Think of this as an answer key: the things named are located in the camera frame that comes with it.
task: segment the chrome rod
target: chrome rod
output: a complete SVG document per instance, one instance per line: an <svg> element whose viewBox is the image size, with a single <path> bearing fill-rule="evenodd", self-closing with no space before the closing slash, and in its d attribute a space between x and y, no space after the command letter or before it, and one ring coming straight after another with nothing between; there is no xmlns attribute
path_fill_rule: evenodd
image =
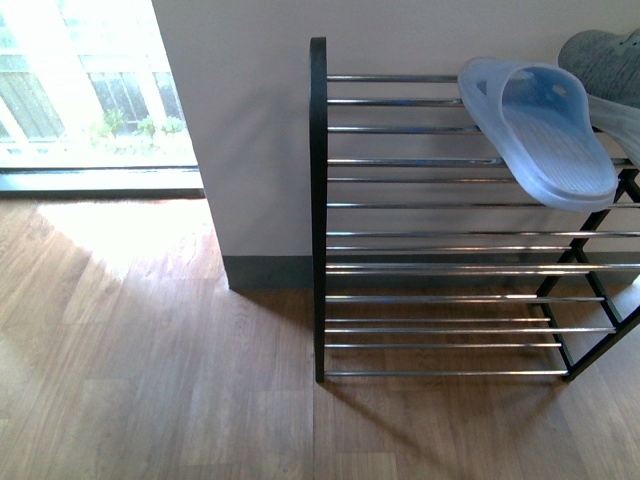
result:
<svg viewBox="0 0 640 480"><path fill-rule="evenodd" d="M368 335L392 335L392 334L425 334L425 335L511 335L526 334L538 335L545 333L616 333L614 327L573 327L573 328L327 328L327 334L368 334Z"/></svg>
<svg viewBox="0 0 640 480"><path fill-rule="evenodd" d="M327 318L325 323L548 323L549 318Z"/></svg>
<svg viewBox="0 0 640 480"><path fill-rule="evenodd" d="M460 127L340 125L328 127L327 132L369 135L479 135L481 133L476 125L463 125Z"/></svg>
<svg viewBox="0 0 640 480"><path fill-rule="evenodd" d="M329 98L330 107L462 107L460 98Z"/></svg>
<svg viewBox="0 0 640 480"><path fill-rule="evenodd" d="M559 348L560 343L328 343L335 349L482 349L482 348Z"/></svg>
<svg viewBox="0 0 640 480"><path fill-rule="evenodd" d="M330 158L330 167L504 167L501 158Z"/></svg>
<svg viewBox="0 0 640 480"><path fill-rule="evenodd" d="M424 247L424 246L328 246L328 252L430 252L430 253L514 253L514 252L563 252L570 247L555 245L504 246L504 247Z"/></svg>
<svg viewBox="0 0 640 480"><path fill-rule="evenodd" d="M571 237L571 238L636 238L640 232L613 232L613 231L554 231L554 232L528 232L528 231L414 231L414 232L343 232L329 231L327 237L350 238L449 238L449 237Z"/></svg>
<svg viewBox="0 0 640 480"><path fill-rule="evenodd" d="M327 264L327 275L585 275L596 271L638 270L638 263L621 264L549 264L479 265L455 263L370 263Z"/></svg>
<svg viewBox="0 0 640 480"><path fill-rule="evenodd" d="M568 370L353 370L353 371L326 371L329 377L460 377L460 376L566 376Z"/></svg>
<svg viewBox="0 0 640 480"><path fill-rule="evenodd" d="M370 83L456 83L456 75L327 75L328 82Z"/></svg>
<svg viewBox="0 0 640 480"><path fill-rule="evenodd" d="M537 295L327 295L327 303L386 303L386 304L431 304L431 303L572 303L603 302L604 297L538 297Z"/></svg>
<svg viewBox="0 0 640 480"><path fill-rule="evenodd" d="M424 184L486 184L515 183L514 178L376 178L376 177L329 177L329 183L424 183Z"/></svg>
<svg viewBox="0 0 640 480"><path fill-rule="evenodd" d="M541 203L425 203L425 202L328 202L327 208L374 210L443 210L471 208L546 208Z"/></svg>

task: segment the gray baseboard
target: gray baseboard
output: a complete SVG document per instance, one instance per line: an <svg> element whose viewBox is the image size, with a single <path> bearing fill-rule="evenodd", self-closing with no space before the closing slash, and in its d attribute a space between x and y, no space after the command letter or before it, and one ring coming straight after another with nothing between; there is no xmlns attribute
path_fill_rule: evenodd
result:
<svg viewBox="0 0 640 480"><path fill-rule="evenodd" d="M593 263L640 263L640 253L637 252L593 252L589 253ZM451 255L443 259L442 256L432 255L403 255L403 256L341 256L343 261L388 261L388 262L474 262L474 258L462 255ZM558 254L537 255L504 255L482 256L483 263L555 263ZM229 286L233 290L279 290L279 289L307 289L313 287L311 256L225 256L223 257ZM628 285L640 272L620 271L601 273L605 284ZM537 286L542 276L525 277L423 277L423 278L382 278L361 277L344 279L331 278L329 286L342 288L355 287L515 287ZM564 284L584 284L583 277L567 277Z"/></svg>
<svg viewBox="0 0 640 480"><path fill-rule="evenodd" d="M232 290L311 288L311 256L223 256Z"/></svg>

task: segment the metal bar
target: metal bar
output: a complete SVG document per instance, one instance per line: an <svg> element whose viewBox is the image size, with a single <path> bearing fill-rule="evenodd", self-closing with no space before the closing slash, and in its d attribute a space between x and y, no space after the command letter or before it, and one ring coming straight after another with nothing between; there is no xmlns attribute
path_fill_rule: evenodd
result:
<svg viewBox="0 0 640 480"><path fill-rule="evenodd" d="M541 203L328 202L327 208L374 210L444 210L471 208L547 208Z"/></svg>
<svg viewBox="0 0 640 480"><path fill-rule="evenodd" d="M562 252L568 247L555 245L504 246L504 247L381 247L381 246L328 246L328 252L429 252L429 253L515 253L515 252Z"/></svg>
<svg viewBox="0 0 640 480"><path fill-rule="evenodd" d="M635 182L635 178L638 175L638 170L629 169L624 170L620 174L620 180L623 183L624 190L629 195L629 198L635 203L640 203L640 187Z"/></svg>
<svg viewBox="0 0 640 480"><path fill-rule="evenodd" d="M604 355L611 347L622 340L631 330L640 323L640 305L631 312L618 326L617 333L607 335L600 340L591 350L582 356L570 369L567 381L571 381L582 373L589 365Z"/></svg>
<svg viewBox="0 0 640 480"><path fill-rule="evenodd" d="M421 184L486 184L515 183L514 178L381 178L381 177L329 177L329 183L421 183Z"/></svg>
<svg viewBox="0 0 640 480"><path fill-rule="evenodd" d="M549 325L552 328L558 328L558 322L556 321L556 317L553 314L553 310L551 310L551 306L542 304L540 305L540 308L542 309L542 312L547 317L549 317ZM554 333L553 339L556 342L560 343L558 351L560 352L560 356L562 357L562 361L564 362L565 367L567 367L567 369L570 369L573 365L573 358L571 357L571 352L569 351L569 346L567 345L564 336L561 333Z"/></svg>
<svg viewBox="0 0 640 480"><path fill-rule="evenodd" d="M456 83L456 75L327 75L328 82L360 83Z"/></svg>
<svg viewBox="0 0 640 480"><path fill-rule="evenodd" d="M327 105L348 107L462 107L460 98L330 98Z"/></svg>
<svg viewBox="0 0 640 480"><path fill-rule="evenodd" d="M558 348L559 343L328 343L335 349L481 349L481 348Z"/></svg>
<svg viewBox="0 0 640 480"><path fill-rule="evenodd" d="M565 376L567 370L510 370L510 371L465 371L465 370L359 370L327 371L328 377L469 377L469 376Z"/></svg>
<svg viewBox="0 0 640 480"><path fill-rule="evenodd" d="M501 158L330 158L330 167L506 167Z"/></svg>
<svg viewBox="0 0 640 480"><path fill-rule="evenodd" d="M366 334L366 335L404 335L404 334L426 334L426 335L539 335L547 333L615 333L613 327L570 327L570 328L415 328L415 327L370 327L370 328L327 328L326 334Z"/></svg>
<svg viewBox="0 0 640 480"><path fill-rule="evenodd" d="M312 38L309 46L309 156L311 170L311 230L315 379L324 380L324 319L327 250L327 50L325 38Z"/></svg>
<svg viewBox="0 0 640 480"><path fill-rule="evenodd" d="M333 323L547 323L549 318L327 318Z"/></svg>
<svg viewBox="0 0 640 480"><path fill-rule="evenodd" d="M460 127L439 126L351 126L328 127L329 133L368 135L480 135L477 125Z"/></svg>
<svg viewBox="0 0 640 480"><path fill-rule="evenodd" d="M548 264L548 265L480 265L456 263L370 263L327 264L327 275L331 276L481 276L481 275L586 275L595 271L640 270L640 264Z"/></svg>
<svg viewBox="0 0 640 480"><path fill-rule="evenodd" d="M575 254L576 254L576 260L578 262L581 262L583 264L589 263L589 258L584 253L584 250L582 250L581 248L576 248ZM604 288L604 285L600 281L600 277L596 272L590 271L586 275L586 278L587 278L587 282L589 282L589 285L591 286L591 290L593 290L593 293L598 297L605 298L605 300L600 304L600 306L604 310L604 313L607 315L607 318L611 322L611 325L613 325L614 327L618 326L622 321L622 316L620 315L620 312L618 312L618 309L614 305L613 301L611 301L611 298L609 297L606 289Z"/></svg>
<svg viewBox="0 0 640 480"><path fill-rule="evenodd" d="M386 304L432 304L432 303L572 303L601 302L602 297L538 297L537 295L327 295L327 303L386 303Z"/></svg>
<svg viewBox="0 0 640 480"><path fill-rule="evenodd" d="M350 238L449 238L449 237L571 237L571 238L640 238L640 232L593 232L593 231L414 231L414 232L327 232L327 237Z"/></svg>
<svg viewBox="0 0 640 480"><path fill-rule="evenodd" d="M620 200L620 198L625 192L625 179L629 176L628 172L629 170L623 170L618 174L618 187L616 188L616 193L613 199L614 204L615 202ZM592 232L597 230L598 227L602 224L602 222L604 222L604 220L607 218L610 212L611 210L607 209L607 210L602 210L600 212L591 213L587 218L587 220L582 225L582 227L580 227L580 230L592 231ZM563 253L558 259L557 263L572 262L575 259L575 251L577 249L583 249L588 241L589 241L589 237L575 236L575 238L569 244L569 246L571 247L571 250ZM548 295L549 293L551 293L551 290L553 290L553 287L557 285L559 280L560 280L560 277L553 276L553 275L545 278L536 293L538 295Z"/></svg>

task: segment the sunlight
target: sunlight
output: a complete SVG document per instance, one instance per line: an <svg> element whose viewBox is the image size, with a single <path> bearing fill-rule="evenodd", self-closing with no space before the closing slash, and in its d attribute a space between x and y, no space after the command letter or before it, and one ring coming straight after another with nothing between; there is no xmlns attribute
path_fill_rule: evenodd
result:
<svg viewBox="0 0 640 480"><path fill-rule="evenodd" d="M52 203L38 213L114 273L126 273L134 258L192 250L185 241L213 230L206 200Z"/></svg>

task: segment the shoe rack shelf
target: shoe rack shelf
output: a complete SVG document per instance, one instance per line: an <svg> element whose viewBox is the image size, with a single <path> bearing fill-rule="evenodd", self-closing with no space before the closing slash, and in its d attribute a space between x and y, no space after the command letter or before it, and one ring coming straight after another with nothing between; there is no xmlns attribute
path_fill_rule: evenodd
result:
<svg viewBox="0 0 640 480"><path fill-rule="evenodd" d="M532 375L568 381L640 322L640 306L622 315L605 286L611 274L633 278L640 263L626 257L594 261L595 254L585 248L602 240L640 239L640 229L633 228L640 220L638 171L628 160L614 159L619 187L611 208L569 213L578 223L568 229L541 228L540 212L564 213L523 192L500 195L519 189L500 158L334 156L334 138L342 139L336 142L338 150L356 152L360 143L370 146L374 138L477 141L482 135L471 124L344 123L362 116L376 119L381 110L392 112L394 122L402 122L405 112L425 109L445 112L445 120L450 110L464 114L459 98L357 94L372 85L426 89L455 84L455 76L329 75L326 41L313 38L310 77L316 381L387 375ZM345 86L352 93L329 97L329 86ZM395 198L407 187L412 195ZM454 196L423 197L415 195L416 188ZM518 228L504 228L503 219L518 213L525 219L516 222ZM622 215L629 228L605 228L611 214ZM375 223L385 218L388 225L375 229L362 224L363 219ZM478 221L482 228L473 226ZM465 222L472 226L464 228ZM558 286L567 279L568 287ZM565 294L573 292L575 282L583 282L590 293ZM443 285L451 288L442 290ZM604 323L576 322L581 311L590 317L595 311ZM561 318L567 312L568 323Z"/></svg>

